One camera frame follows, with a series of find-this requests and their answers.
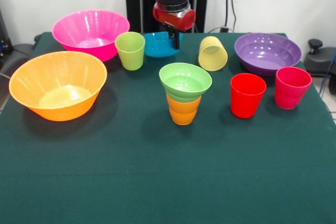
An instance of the red robot part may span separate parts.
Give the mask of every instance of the red robot part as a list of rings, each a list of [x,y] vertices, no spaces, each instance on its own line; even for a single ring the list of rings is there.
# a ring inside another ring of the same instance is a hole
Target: red robot part
[[[187,31],[191,29],[196,20],[196,13],[192,9],[185,9],[179,13],[167,13],[160,10],[156,4],[153,8],[153,16],[157,21],[169,25],[179,31]]]

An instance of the bowl rim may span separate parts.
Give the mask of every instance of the bowl rim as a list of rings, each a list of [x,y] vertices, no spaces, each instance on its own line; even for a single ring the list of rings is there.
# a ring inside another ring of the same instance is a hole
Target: bowl rim
[[[106,13],[116,14],[116,15],[118,15],[119,17],[122,17],[122,18],[124,18],[124,19],[127,21],[127,27],[128,27],[128,28],[127,28],[127,31],[125,31],[124,33],[128,32],[128,31],[130,30],[131,25],[130,25],[129,20],[128,20],[125,16],[123,16],[122,14],[120,14],[120,13],[114,12],[114,11],[112,11],[112,10],[104,10],[104,9],[84,9],[84,10],[78,10],[78,11],[76,11],[76,12],[69,13],[69,14],[67,14],[67,15],[65,15],[65,16],[63,16],[63,17],[61,17],[61,18],[59,18],[59,19],[54,23],[54,25],[53,25],[53,27],[52,27],[53,29],[51,30],[51,33],[52,33],[53,38],[54,38],[58,43],[60,43],[60,44],[62,44],[62,45],[65,45],[65,46],[67,46],[67,47],[81,48],[81,49],[89,49],[89,48],[86,48],[86,47],[76,47],[76,46],[74,46],[74,45],[69,45],[69,44],[67,44],[67,43],[63,43],[63,42],[60,41],[60,39],[58,39],[58,38],[55,36],[55,33],[54,33],[54,31],[55,31],[55,27],[56,27],[56,26],[58,25],[58,23],[60,23],[60,21],[63,20],[64,18],[73,16],[73,15],[76,15],[76,14],[80,14],[80,13],[88,13],[88,12],[106,12]],[[109,45],[113,44],[113,43],[116,41],[116,39],[117,39],[117,38],[115,38],[115,40],[112,41],[111,43],[105,44],[105,45],[103,45],[103,46],[90,47],[90,48],[100,48],[100,47],[109,46]]]
[[[275,37],[284,38],[284,39],[290,41],[295,47],[297,47],[297,48],[299,49],[299,51],[300,51],[300,57],[299,57],[299,59],[298,59],[297,61],[295,61],[293,64],[291,64],[291,65],[289,65],[289,66],[284,66],[284,67],[293,67],[293,66],[295,66],[297,63],[300,62],[300,60],[301,60],[301,58],[302,58],[302,50],[301,50],[301,48],[300,48],[294,41],[290,40],[288,37],[285,37],[285,36],[282,36],[282,35],[279,35],[279,34],[274,34],[274,33],[248,33],[248,34],[244,34],[244,35],[240,36],[240,37],[236,40],[236,42],[235,42],[235,52],[236,52],[236,54],[237,54],[239,60],[243,61],[243,62],[246,63],[246,64],[249,64],[249,65],[252,66],[252,67],[255,67],[255,68],[258,68],[258,69],[261,69],[261,70],[278,71],[279,69],[284,68],[284,67],[279,67],[279,68],[274,68],[274,69],[273,69],[273,68],[272,68],[272,69],[270,69],[270,68],[262,68],[262,67],[260,67],[260,66],[256,66],[256,65],[254,65],[254,64],[251,64],[250,62],[244,60],[244,59],[241,57],[241,55],[239,55],[238,50],[237,50],[237,43],[238,43],[242,38],[245,38],[245,37],[248,37],[248,36],[251,36],[251,35],[256,35],[256,34],[272,35],[272,36],[275,36]]]
[[[28,105],[28,104],[26,104],[26,103],[24,103],[24,102],[19,101],[19,99],[17,99],[17,98],[15,97],[15,95],[13,95],[13,92],[12,92],[12,80],[15,78],[15,76],[16,76],[17,73],[18,73],[18,71],[19,71],[20,69],[24,68],[27,64],[31,64],[30,62],[39,60],[39,59],[41,59],[41,58],[43,58],[43,57],[48,57],[48,56],[50,56],[50,55],[57,55],[57,54],[67,54],[67,53],[69,53],[69,52],[70,52],[71,54],[76,53],[76,54],[86,55],[86,56],[88,56],[89,58],[90,58],[90,57],[94,58],[94,60],[96,60],[97,62],[99,62],[99,64],[101,64],[101,66],[103,66],[103,70],[104,70],[104,81],[102,82],[101,85],[99,85],[99,88],[97,88],[97,89],[96,89],[90,96],[88,96],[88,97],[85,98],[84,100],[81,100],[80,102],[75,103],[75,104],[72,104],[72,105],[70,105],[70,106],[74,106],[74,105],[76,105],[76,104],[80,104],[80,103],[82,103],[82,102],[85,102],[85,101],[91,99],[94,95],[96,95],[96,94],[102,89],[102,87],[105,85],[106,80],[107,80],[107,69],[106,69],[104,63],[103,63],[101,60],[99,60],[97,57],[95,57],[95,56],[93,56],[93,55],[90,55],[90,54],[87,54],[87,53],[85,53],[85,52],[77,52],[77,51],[58,51],[58,52],[50,52],[50,53],[47,53],[47,54],[44,54],[44,55],[37,56],[37,57],[35,57],[35,58],[33,58],[33,59],[27,61],[26,63],[22,64],[18,69],[15,70],[15,72],[14,72],[14,73],[12,74],[12,76],[11,76],[11,79],[9,80],[9,85],[8,85],[8,87],[9,87],[9,93],[11,94],[11,96],[13,97],[13,99],[14,99],[15,101],[17,101],[18,103],[20,103],[21,105],[27,107],[27,108],[32,108],[32,109],[36,109],[36,110],[59,110],[59,109],[64,109],[64,108],[68,108],[68,107],[70,107],[70,106],[60,106],[60,107],[56,107],[56,108],[42,108],[42,107],[39,107],[39,106],[31,106],[31,105]]]
[[[206,76],[208,76],[208,77],[210,78],[210,83],[209,83],[209,85],[208,85],[206,88],[203,88],[203,89],[201,89],[201,90],[197,90],[197,91],[182,91],[182,90],[178,90],[178,89],[176,89],[176,88],[173,88],[173,87],[171,87],[170,85],[168,85],[168,84],[162,79],[162,76],[161,76],[161,74],[162,74],[162,70],[163,70],[164,68],[170,66],[170,65],[188,65],[188,66],[192,66],[192,68],[196,68],[196,69],[198,68],[198,69],[201,69],[201,71],[204,72],[204,73],[206,74]],[[174,89],[174,90],[176,90],[176,91],[186,92],[186,93],[189,93],[189,94],[195,94],[195,93],[204,92],[204,91],[208,90],[208,89],[211,87],[211,85],[212,85],[212,77],[211,77],[211,75],[210,75],[207,71],[205,71],[203,68],[201,68],[201,67],[199,67],[199,66],[196,66],[196,65],[194,65],[194,64],[190,64],[190,63],[185,63],[185,62],[173,62],[173,63],[167,64],[167,65],[164,65],[164,66],[160,69],[160,71],[159,71],[159,77],[160,77],[160,80],[161,80],[165,85],[167,85],[168,87],[170,87],[171,89]]]

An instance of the green cup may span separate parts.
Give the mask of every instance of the green cup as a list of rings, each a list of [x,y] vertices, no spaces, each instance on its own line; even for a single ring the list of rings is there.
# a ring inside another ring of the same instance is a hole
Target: green cup
[[[130,71],[138,70],[143,65],[145,38],[133,31],[119,35],[115,45],[123,67]]]

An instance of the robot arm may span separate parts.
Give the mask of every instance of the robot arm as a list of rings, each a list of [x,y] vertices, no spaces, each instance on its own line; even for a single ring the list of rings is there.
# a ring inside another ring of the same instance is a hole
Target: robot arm
[[[156,0],[153,16],[167,25],[169,36],[175,41],[175,49],[180,47],[179,31],[191,29],[196,20],[196,13],[191,9],[189,0]]]

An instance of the blue bowl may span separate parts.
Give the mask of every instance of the blue bowl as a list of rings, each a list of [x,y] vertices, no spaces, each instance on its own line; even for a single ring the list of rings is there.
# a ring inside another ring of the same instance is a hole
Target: blue bowl
[[[173,40],[169,39],[167,31],[143,35],[145,43],[145,55],[154,58],[169,57],[177,54],[180,50],[174,49]],[[182,42],[182,33],[180,33],[180,45]]]

